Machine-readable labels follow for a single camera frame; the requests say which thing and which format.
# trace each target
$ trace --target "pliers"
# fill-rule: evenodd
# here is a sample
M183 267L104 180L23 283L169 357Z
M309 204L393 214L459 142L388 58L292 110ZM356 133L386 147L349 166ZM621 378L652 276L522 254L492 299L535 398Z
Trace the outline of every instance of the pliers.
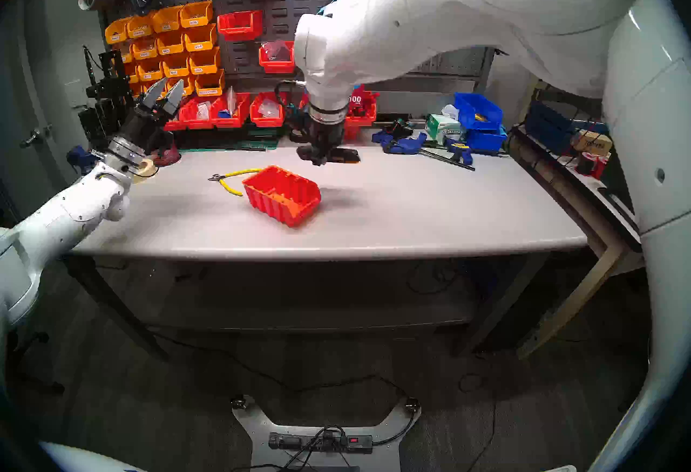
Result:
M215 174L215 175L211 176L209 180L211 182L220 182L221 185L224 188L226 188L226 191L228 191L228 193L232 193L233 195L237 195L238 197L241 197L241 196L243 196L243 194L240 193L239 191L237 191L236 189L233 189L232 187L228 186L228 184L226 184L223 179L228 178L229 176L236 176L239 174L258 173L259 171L261 171L261 169L245 169L243 171L235 171L234 173Z

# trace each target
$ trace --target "yellow handle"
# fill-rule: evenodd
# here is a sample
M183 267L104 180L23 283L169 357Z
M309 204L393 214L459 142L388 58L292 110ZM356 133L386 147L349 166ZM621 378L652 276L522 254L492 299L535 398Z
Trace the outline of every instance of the yellow handle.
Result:
M233 172L233 173L228 173L228 174L226 174L226 175L224 175L224 176L225 176L226 178L228 178L228 177L230 177L230 176L237 176L237 175L239 175L239 174L258 173L259 171L261 171L261 169L244 169L243 171L235 171L235 172ZM226 184L226 183L225 183L225 180L223 180L222 178L219 180L219 182L221 183L221 185L222 185L224 188L226 188L226 191L228 191L228 193L232 193L233 195L236 195L236 196L238 196L238 197L243 196L242 193L240 193L240 192L237 191L236 189L233 189L232 187L228 186L228 184Z

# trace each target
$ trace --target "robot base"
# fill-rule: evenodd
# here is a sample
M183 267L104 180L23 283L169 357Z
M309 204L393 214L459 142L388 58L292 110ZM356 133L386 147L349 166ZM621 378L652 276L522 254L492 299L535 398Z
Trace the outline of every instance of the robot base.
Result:
M285 464L295 454L296 450L287 450L269 447L269 434L297 435L313 437L320 427L304 426L278 426L261 410L251 396L244 397L244 408L233 404L233 414L238 422L245 428L247 435L252 439L252 466L274 463ZM391 410L388 416L377 426L372 427L345 427L346 437L367 437L370 435L376 444L377 440L385 440L404 430L411 420L411 414L405 409L406 400L402 399ZM356 453L343 451L343 457L338 451L315 451L310 456L310 461L305 467L324 472L399 472L401 469L398 446L408 431L415 425L422 414L422 408L418 407L413 415L411 425L400 437L381 446L374 446L371 453ZM308 451L295 459L290 468L299 469L307 458Z

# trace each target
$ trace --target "floor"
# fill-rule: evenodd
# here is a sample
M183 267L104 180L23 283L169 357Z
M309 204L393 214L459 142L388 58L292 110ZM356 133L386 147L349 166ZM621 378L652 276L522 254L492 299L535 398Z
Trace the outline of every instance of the floor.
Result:
M203 273L176 266L131 263L101 273L137 314L151 316L166 313L171 284L157 277L177 276L177 287L189 284L193 293L203 283ZM397 400L380 382L293 395L226 356L171 344L164 344L171 353L164 364L134 346L59 263L43 275L42 292L21 333L45 330L50 342L30 350L22 367L63 383L66 392L43 395L11 377L8 387L43 440L151 472L228 471L250 459L249 438L230 405L238 393L253 395L275 422L302 425L376 424ZM610 279L557 339L527 361L506 350L452 358L448 343L456 328L342 335L162 332L226 349L293 386L372 372L391 379L422 404L422 417L400 446L402 471L466 471L490 439L474 471L564 464L582 471L641 387L648 322L645 274L635 272Z

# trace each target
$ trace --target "blue plastic bin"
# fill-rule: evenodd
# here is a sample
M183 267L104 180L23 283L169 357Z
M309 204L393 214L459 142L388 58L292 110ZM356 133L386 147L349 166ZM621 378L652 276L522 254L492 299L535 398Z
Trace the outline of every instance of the blue plastic bin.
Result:
M498 131L502 125L502 109L476 93L454 93L453 106L458 110L458 121L467 130ZM475 120L479 113L487 121Z
M506 131L503 127L496 132L486 132L482 130L468 130L466 134L466 145L472 150L484 150L497 152L506 140Z

